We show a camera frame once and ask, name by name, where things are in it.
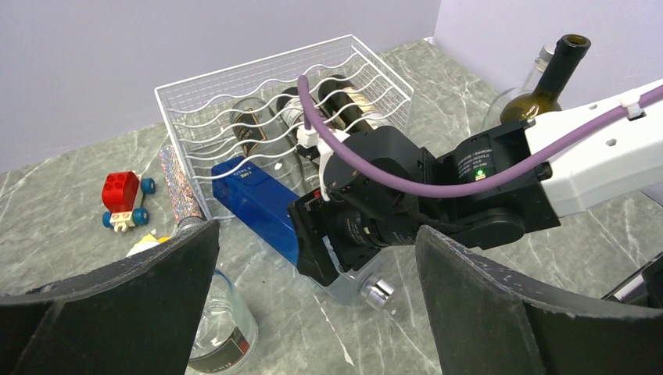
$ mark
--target blue toy wheel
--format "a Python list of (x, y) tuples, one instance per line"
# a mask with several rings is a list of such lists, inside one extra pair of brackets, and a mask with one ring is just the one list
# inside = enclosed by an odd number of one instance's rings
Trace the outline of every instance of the blue toy wheel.
[(147, 212), (147, 209), (144, 207), (135, 209), (132, 218), (136, 225), (147, 225), (147, 223), (149, 223), (149, 212)]
[(156, 184), (153, 178), (144, 178), (141, 180), (141, 190), (143, 194), (154, 194), (156, 192)]
[(106, 228), (113, 228), (113, 225), (110, 223), (110, 212), (104, 212), (104, 215), (102, 216), (102, 223)]

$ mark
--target jar label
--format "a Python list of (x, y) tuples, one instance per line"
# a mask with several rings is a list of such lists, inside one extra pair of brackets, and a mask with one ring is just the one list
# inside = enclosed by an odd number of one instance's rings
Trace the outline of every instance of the jar label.
[(237, 326), (226, 341), (218, 344), (213, 352), (189, 360), (189, 365), (195, 370), (205, 373), (227, 370), (239, 362), (251, 347)]

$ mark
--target white plastic clip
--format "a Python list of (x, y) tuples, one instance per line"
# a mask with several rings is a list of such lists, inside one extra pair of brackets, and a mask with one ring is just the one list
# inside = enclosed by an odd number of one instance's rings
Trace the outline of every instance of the white plastic clip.
[(640, 94), (634, 90), (629, 90), (622, 94), (619, 99), (619, 104), (626, 108), (626, 111), (629, 112), (629, 114), (626, 116), (629, 118), (629, 120), (633, 120), (636, 117), (642, 116), (644, 112), (642, 107), (640, 107)]
[(311, 148), (317, 146), (317, 131), (311, 127), (307, 130), (305, 127), (297, 128), (297, 141), (304, 148)]

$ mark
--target white wall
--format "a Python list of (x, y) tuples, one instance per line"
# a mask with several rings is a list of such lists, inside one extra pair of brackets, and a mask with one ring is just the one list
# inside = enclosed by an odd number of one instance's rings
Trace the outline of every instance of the white wall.
[[(503, 90), (525, 79), (546, 41), (569, 33), (592, 47), (560, 97), (563, 108), (663, 77), (661, 0), (442, 0), (434, 40)], [(663, 185), (646, 193), (663, 202)]]
[(5, 0), (0, 172), (161, 120), (161, 84), (344, 34), (432, 35), (440, 0)]

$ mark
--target red lego brick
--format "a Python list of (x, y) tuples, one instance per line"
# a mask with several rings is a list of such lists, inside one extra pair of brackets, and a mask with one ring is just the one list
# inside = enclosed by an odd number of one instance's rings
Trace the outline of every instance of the red lego brick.
[(102, 190), (104, 205), (111, 213), (131, 211), (140, 184), (141, 181), (133, 172), (109, 174)]

